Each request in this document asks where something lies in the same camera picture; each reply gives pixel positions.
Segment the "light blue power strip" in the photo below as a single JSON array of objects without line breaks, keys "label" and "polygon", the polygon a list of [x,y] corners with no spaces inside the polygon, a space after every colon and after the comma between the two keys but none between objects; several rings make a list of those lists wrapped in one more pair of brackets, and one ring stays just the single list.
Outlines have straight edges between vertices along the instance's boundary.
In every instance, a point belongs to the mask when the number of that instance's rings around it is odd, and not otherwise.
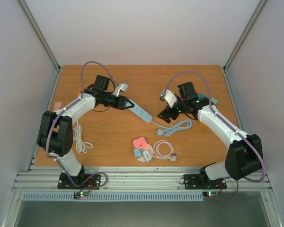
[{"label": "light blue power strip", "polygon": [[152,116],[138,105],[129,108],[129,110],[133,112],[135,115],[137,115],[140,119],[145,121],[146,123],[150,123],[152,121]]}]

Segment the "teal plug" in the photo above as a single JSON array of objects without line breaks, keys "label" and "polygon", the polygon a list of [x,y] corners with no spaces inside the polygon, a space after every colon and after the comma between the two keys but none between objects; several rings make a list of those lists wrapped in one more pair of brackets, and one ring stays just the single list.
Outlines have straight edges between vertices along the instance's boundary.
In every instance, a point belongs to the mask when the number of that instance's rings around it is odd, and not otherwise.
[{"label": "teal plug", "polygon": [[203,93],[200,93],[200,94],[198,95],[198,98],[199,98],[199,99],[207,99],[207,96],[206,96],[205,94],[203,94]]}]

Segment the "round pink socket base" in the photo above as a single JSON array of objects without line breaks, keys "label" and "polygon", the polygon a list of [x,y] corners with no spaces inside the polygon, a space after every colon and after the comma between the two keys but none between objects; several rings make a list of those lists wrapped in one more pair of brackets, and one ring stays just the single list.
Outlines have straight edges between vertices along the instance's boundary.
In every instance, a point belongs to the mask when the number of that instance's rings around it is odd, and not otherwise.
[{"label": "round pink socket base", "polygon": [[148,164],[152,161],[154,151],[153,147],[150,144],[147,144],[147,146],[142,149],[134,148],[133,154],[137,161]]}]

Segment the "mint green usb charger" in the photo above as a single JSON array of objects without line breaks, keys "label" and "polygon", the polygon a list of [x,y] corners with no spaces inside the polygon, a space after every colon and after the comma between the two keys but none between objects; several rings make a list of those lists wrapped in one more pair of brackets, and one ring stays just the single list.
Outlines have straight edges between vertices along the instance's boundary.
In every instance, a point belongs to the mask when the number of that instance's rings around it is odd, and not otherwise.
[{"label": "mint green usb charger", "polygon": [[213,97],[212,97],[211,101],[212,101],[212,103],[213,103],[214,105],[217,104],[217,102],[218,102],[218,100],[215,99],[215,98],[213,98]]}]

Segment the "coral pink plug adapter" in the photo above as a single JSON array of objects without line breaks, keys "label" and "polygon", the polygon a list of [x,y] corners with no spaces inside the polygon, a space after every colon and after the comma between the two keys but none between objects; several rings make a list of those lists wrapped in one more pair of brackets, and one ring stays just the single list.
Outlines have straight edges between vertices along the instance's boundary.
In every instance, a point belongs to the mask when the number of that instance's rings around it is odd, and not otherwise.
[{"label": "coral pink plug adapter", "polygon": [[133,146],[138,149],[147,147],[147,142],[144,137],[139,137],[133,140]]}]

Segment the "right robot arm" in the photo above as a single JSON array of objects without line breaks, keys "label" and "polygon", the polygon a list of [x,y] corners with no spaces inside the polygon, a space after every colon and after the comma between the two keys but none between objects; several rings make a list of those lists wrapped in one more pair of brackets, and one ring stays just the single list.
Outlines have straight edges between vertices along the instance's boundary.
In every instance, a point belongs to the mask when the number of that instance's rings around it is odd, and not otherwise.
[{"label": "right robot arm", "polygon": [[178,96],[168,89],[162,91],[160,99],[167,102],[167,106],[158,117],[170,123],[180,114],[190,114],[214,132],[228,150],[224,161],[200,169],[199,181],[203,187],[211,187],[217,179],[240,180],[258,170],[265,170],[258,135],[249,135],[232,124],[218,111],[211,99],[196,93],[191,82],[179,85],[178,90]]}]

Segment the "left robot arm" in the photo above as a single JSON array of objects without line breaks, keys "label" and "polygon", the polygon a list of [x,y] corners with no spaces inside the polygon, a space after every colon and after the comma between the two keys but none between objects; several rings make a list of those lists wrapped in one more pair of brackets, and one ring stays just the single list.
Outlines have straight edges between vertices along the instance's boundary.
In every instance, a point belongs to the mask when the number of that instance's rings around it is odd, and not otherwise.
[{"label": "left robot arm", "polygon": [[58,111],[46,111],[42,115],[37,144],[45,150],[48,158],[58,163],[74,188],[83,187],[87,181],[84,167],[72,151],[74,123],[98,105],[118,110],[128,109],[127,104],[134,106],[132,101],[121,95],[128,85],[115,85],[114,91],[108,92],[111,81],[111,78],[98,75],[95,82],[83,88],[74,101]]}]

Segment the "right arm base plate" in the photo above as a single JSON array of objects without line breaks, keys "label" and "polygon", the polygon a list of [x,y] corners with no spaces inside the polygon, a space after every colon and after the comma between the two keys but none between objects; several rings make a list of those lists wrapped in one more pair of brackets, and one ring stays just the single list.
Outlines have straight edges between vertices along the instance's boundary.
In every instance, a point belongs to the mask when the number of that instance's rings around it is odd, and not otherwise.
[{"label": "right arm base plate", "polygon": [[207,177],[202,178],[197,174],[184,175],[184,186],[187,190],[227,189],[226,180],[224,178],[209,180]]}]

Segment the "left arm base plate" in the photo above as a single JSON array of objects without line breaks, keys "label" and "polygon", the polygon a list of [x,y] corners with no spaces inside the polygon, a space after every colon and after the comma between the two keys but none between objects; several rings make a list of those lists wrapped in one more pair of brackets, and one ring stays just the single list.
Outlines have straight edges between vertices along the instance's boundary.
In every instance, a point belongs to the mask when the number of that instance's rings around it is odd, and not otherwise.
[{"label": "left arm base plate", "polygon": [[85,183],[83,183],[90,175],[88,174],[79,174],[78,176],[71,176],[71,179],[76,185],[79,185],[79,187],[75,186],[69,177],[65,173],[61,173],[57,189],[59,190],[67,190],[67,189],[84,189],[89,187],[97,187],[101,183],[101,176],[100,175],[94,175],[90,179],[88,179]]}]

